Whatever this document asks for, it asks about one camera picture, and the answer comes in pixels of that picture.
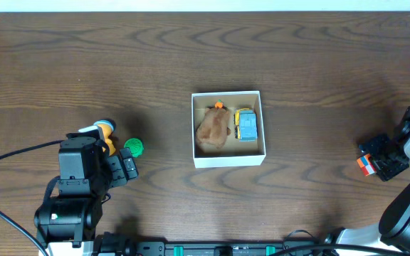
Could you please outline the colourful puzzle cube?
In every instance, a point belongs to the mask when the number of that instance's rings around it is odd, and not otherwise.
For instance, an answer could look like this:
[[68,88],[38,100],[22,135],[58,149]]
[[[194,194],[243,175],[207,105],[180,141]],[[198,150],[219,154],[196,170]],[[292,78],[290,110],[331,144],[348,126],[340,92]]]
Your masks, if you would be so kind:
[[365,176],[371,176],[376,173],[370,154],[365,154],[364,156],[359,157],[356,162]]

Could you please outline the green ribbed plastic disc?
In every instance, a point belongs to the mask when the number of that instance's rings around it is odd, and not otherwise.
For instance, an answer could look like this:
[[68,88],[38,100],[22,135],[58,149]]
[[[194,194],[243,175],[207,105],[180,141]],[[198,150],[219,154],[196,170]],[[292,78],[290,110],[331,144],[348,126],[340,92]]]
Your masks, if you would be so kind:
[[141,156],[144,151],[144,145],[142,141],[138,138],[131,138],[128,139],[124,143],[124,148],[128,148],[131,151],[131,154],[137,158],[138,156]]

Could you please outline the yellow rubber duck blue cap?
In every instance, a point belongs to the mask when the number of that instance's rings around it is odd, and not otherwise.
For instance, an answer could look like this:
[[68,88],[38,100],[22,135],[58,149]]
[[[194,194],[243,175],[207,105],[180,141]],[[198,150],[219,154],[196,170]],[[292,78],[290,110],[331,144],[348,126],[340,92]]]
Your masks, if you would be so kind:
[[116,151],[115,146],[113,145],[113,142],[110,139],[110,136],[115,131],[114,125],[111,121],[105,119],[96,121],[94,125],[97,126],[102,132],[102,140],[107,144],[109,149],[108,153],[110,156],[112,156]]

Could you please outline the brown plush bear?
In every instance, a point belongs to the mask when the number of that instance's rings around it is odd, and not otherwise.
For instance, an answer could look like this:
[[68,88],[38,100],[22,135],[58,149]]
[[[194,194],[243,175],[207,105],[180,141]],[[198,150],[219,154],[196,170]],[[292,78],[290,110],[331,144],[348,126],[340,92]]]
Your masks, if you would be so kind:
[[195,142],[209,144],[220,149],[226,143],[231,130],[228,127],[230,112],[218,100],[213,107],[207,108],[199,127],[196,130]]

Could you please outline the yellow grey toy dump truck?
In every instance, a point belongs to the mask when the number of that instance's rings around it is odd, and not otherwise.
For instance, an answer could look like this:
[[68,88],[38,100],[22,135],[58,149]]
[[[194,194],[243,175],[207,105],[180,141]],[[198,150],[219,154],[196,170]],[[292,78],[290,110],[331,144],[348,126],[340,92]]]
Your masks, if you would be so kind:
[[253,142],[257,140],[257,118],[253,109],[237,109],[234,114],[234,125],[236,138],[240,142]]

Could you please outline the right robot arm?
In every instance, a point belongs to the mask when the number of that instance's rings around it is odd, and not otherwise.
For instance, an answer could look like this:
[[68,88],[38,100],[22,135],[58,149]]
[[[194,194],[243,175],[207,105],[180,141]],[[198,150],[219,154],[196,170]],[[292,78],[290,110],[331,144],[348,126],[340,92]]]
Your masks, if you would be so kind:
[[[391,137],[377,135],[359,145],[357,163],[366,176],[389,181],[410,169],[410,106]],[[410,253],[410,183],[389,204],[377,224],[358,229],[341,229],[331,238],[333,244],[375,247]]]

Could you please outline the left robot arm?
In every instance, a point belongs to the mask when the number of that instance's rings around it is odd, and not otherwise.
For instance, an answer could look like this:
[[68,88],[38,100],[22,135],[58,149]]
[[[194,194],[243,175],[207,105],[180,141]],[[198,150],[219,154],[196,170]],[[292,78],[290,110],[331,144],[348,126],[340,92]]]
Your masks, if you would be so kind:
[[73,137],[60,143],[59,176],[52,179],[34,216],[36,238],[47,255],[133,255],[124,238],[96,235],[109,190],[138,177],[128,148],[110,155],[94,137]]

